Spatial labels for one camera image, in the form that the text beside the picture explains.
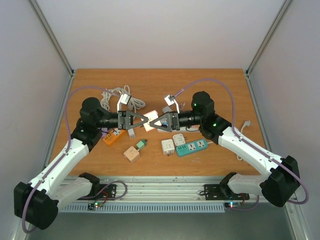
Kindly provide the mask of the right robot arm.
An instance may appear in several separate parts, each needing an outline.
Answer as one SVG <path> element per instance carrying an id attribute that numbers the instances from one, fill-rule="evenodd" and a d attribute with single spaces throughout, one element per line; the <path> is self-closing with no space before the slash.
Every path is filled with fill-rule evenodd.
<path id="1" fill-rule="evenodd" d="M 297 161 L 281 157 L 244 136 L 231 122 L 215 112 L 215 103 L 205 91 L 192 96 L 191 110 L 169 111 L 152 120 L 151 127 L 167 132 L 198 125 L 204 138 L 224 147 L 254 167 L 258 176 L 231 172 L 219 183 L 221 194 L 231 199 L 236 194 L 263 196 L 276 207 L 283 207 L 300 187 Z"/>

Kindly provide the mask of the white cube socket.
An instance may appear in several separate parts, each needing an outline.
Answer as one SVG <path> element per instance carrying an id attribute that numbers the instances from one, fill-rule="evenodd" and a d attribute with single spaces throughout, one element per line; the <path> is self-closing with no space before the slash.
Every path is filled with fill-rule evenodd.
<path id="1" fill-rule="evenodd" d="M 172 139 L 165 139 L 161 141 L 162 153 L 170 156 L 175 152 L 175 144 Z"/>

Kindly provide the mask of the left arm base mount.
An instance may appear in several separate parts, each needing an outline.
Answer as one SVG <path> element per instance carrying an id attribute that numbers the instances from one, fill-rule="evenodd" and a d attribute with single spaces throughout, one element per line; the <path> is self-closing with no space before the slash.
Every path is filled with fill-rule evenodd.
<path id="1" fill-rule="evenodd" d="M 87 196 L 82 198 L 85 200 L 114 198 L 117 193 L 117 185 L 111 184 L 108 187 L 106 187 L 106 185 L 107 184 L 100 184 L 99 186 L 95 186 Z"/>

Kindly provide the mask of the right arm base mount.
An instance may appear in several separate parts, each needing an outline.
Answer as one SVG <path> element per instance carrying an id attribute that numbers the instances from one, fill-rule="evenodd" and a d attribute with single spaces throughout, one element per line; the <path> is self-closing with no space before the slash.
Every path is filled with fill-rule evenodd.
<path id="1" fill-rule="evenodd" d="M 205 184 L 199 195 L 204 196 L 206 201 L 240 201 L 250 199 L 250 195 L 247 193 L 236 194 L 228 188 L 221 187 L 219 184 Z"/>

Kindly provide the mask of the pink cube socket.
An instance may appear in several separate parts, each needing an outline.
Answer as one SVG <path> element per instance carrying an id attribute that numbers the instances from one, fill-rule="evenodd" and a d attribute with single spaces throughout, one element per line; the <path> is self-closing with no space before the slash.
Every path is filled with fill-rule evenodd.
<path id="1" fill-rule="evenodd" d="M 150 122 L 154 121 L 159 117 L 158 112 L 156 110 L 149 111 L 145 114 L 143 114 L 144 117 L 148 119 L 146 123 L 143 124 L 143 127 L 146 132 L 150 132 L 154 130 L 155 128 L 150 125 Z"/>

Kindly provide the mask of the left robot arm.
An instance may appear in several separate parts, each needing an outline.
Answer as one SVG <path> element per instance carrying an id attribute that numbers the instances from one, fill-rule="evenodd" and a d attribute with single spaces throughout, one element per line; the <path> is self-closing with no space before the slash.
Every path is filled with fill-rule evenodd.
<path id="1" fill-rule="evenodd" d="M 87 156 L 102 138 L 103 128 L 130 130 L 148 122 L 146 116 L 131 111 L 109 112 L 95 97 L 82 102 L 80 118 L 68 141 L 54 160 L 28 183 L 19 182 L 13 190 L 14 214 L 26 224 L 45 230 L 59 210 L 76 200 L 96 199 L 103 189 L 98 177 L 82 173 L 68 185 L 61 183 L 76 164 Z"/>

